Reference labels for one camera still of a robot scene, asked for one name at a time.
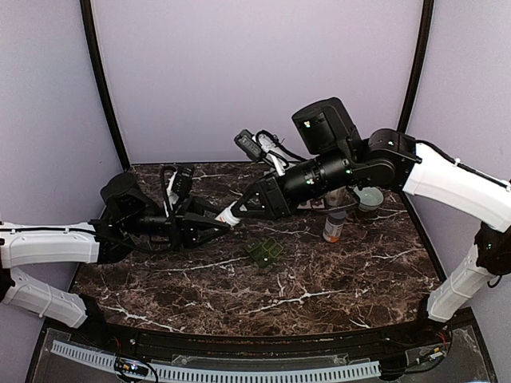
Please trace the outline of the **large grey-capped pill bottle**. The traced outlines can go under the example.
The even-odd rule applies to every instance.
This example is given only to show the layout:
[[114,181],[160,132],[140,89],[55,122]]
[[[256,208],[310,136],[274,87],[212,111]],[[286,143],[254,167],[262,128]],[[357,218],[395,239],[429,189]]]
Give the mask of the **large grey-capped pill bottle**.
[[347,213],[345,211],[335,211],[327,215],[323,228],[323,238],[325,241],[328,243],[339,241],[346,218]]

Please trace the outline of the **green weekly pill organizer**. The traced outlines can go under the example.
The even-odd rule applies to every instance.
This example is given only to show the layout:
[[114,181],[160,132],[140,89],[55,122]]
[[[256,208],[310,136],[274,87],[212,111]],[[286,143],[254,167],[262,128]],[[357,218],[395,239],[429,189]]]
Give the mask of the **green weekly pill organizer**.
[[258,267],[267,267],[278,258],[283,246],[274,238],[251,239],[244,244],[244,251]]

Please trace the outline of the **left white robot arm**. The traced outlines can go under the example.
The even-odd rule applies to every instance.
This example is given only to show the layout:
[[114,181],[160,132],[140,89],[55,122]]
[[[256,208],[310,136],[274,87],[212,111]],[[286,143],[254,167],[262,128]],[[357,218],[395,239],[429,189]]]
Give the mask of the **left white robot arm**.
[[93,346],[105,348],[113,340],[113,331],[104,324],[93,298],[59,290],[21,268],[38,263],[110,264],[133,251],[151,253],[133,242],[135,235],[163,238],[163,252],[195,248],[228,233],[239,222],[230,208],[219,211],[207,201],[191,197],[165,208],[138,199],[110,203],[100,219],[68,226],[2,223],[1,302],[81,328],[82,336]]

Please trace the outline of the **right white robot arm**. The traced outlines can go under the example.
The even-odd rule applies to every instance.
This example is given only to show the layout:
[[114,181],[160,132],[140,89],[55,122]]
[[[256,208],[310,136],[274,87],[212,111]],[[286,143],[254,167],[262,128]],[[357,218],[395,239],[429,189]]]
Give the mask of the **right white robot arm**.
[[278,176],[269,173],[232,205],[238,218],[280,219],[310,199],[341,187],[379,187],[424,197],[479,219],[468,255],[432,292],[424,316],[408,327],[407,338],[424,346],[438,322],[455,312],[485,284],[510,272],[510,184],[447,156],[435,145],[380,129],[367,140],[345,136]]

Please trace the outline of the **small white pill bottle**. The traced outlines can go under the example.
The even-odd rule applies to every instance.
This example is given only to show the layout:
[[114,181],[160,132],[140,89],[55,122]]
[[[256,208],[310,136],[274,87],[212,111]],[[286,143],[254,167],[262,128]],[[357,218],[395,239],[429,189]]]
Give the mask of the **small white pill bottle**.
[[231,207],[226,207],[224,210],[222,210],[222,212],[219,213],[217,217],[215,217],[215,220],[221,223],[226,223],[230,227],[237,226],[241,221],[240,218],[237,218],[233,215]]

